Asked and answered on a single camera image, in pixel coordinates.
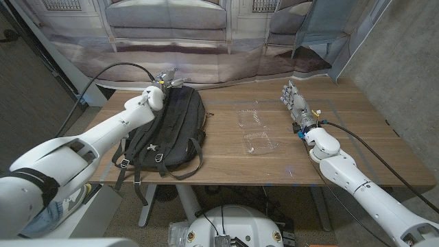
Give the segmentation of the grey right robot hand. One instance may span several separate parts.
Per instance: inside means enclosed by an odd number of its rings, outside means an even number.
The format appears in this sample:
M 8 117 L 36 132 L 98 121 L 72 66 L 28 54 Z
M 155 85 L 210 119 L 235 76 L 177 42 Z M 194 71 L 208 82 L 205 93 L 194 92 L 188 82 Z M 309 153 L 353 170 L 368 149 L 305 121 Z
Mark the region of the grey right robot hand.
M 283 86 L 282 92 L 281 101 L 291 113 L 294 133 L 302 132 L 306 134 L 313 128 L 317 128 L 321 110 L 310 109 L 308 103 L 291 80 L 288 85 Z

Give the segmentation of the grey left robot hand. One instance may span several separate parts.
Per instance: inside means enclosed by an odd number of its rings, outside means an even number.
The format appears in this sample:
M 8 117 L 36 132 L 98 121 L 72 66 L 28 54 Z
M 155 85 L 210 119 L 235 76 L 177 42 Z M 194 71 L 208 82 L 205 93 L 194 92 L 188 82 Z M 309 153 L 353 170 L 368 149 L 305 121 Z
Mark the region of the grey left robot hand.
M 165 89 L 181 87 L 184 83 L 191 81 L 191 78 L 175 79 L 174 75 L 177 71 L 178 68 L 176 67 L 162 71 L 155 77 L 154 81 L 152 82 L 152 86 L 157 86 L 162 91 L 165 91 Z

